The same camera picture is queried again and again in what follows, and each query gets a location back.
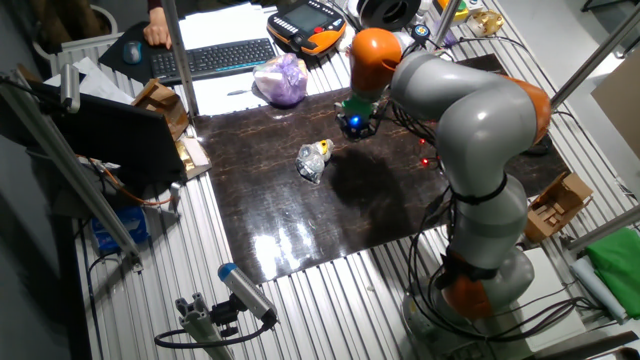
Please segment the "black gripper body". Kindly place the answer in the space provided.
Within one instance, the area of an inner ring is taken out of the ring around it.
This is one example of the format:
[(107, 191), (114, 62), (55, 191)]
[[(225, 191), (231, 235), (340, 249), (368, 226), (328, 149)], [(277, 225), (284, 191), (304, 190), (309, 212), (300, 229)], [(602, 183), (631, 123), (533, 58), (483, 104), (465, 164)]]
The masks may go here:
[(375, 127), (378, 131), (379, 121), (371, 116), (360, 114), (346, 114), (338, 112), (336, 114), (336, 122), (342, 131), (347, 128), (355, 135), (360, 135), (362, 129)]

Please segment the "person's bare hand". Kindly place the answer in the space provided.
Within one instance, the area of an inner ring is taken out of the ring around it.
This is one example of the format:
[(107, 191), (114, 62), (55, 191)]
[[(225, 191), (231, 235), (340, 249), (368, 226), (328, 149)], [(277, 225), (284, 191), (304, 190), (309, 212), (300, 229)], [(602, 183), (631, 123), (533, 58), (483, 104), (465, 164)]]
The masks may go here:
[(143, 34), (149, 45), (171, 48), (171, 35), (162, 7), (155, 7), (149, 11), (149, 24), (144, 28)]

